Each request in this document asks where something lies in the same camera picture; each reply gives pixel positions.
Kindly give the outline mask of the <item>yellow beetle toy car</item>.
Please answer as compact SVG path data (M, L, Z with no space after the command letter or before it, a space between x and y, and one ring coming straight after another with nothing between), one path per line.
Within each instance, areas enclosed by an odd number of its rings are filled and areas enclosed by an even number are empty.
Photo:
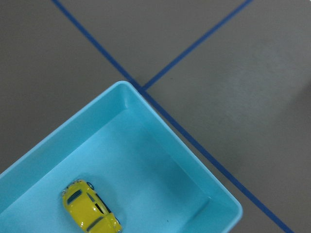
M122 232L120 222L90 182L74 180L61 192L61 196L64 208L83 232Z

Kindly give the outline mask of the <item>light blue plastic bin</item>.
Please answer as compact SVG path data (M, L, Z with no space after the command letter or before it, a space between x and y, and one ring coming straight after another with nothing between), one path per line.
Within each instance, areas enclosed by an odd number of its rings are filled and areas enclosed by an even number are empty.
M3 233L79 233L63 207L94 185L125 233L226 233L242 206L137 90L113 84L0 176Z

